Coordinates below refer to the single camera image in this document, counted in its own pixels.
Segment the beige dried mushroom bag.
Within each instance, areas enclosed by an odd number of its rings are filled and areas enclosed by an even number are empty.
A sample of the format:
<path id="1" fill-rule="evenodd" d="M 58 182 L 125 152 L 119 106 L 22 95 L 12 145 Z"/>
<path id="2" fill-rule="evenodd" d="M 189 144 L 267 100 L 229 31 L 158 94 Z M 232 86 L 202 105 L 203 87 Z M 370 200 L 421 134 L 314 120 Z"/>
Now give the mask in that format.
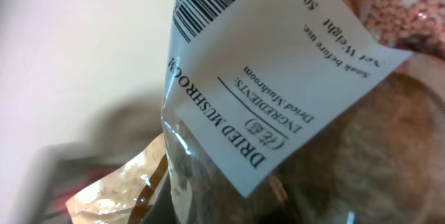
<path id="1" fill-rule="evenodd" d="M 175 0 L 161 120 L 73 223 L 443 223 L 444 0 Z"/>

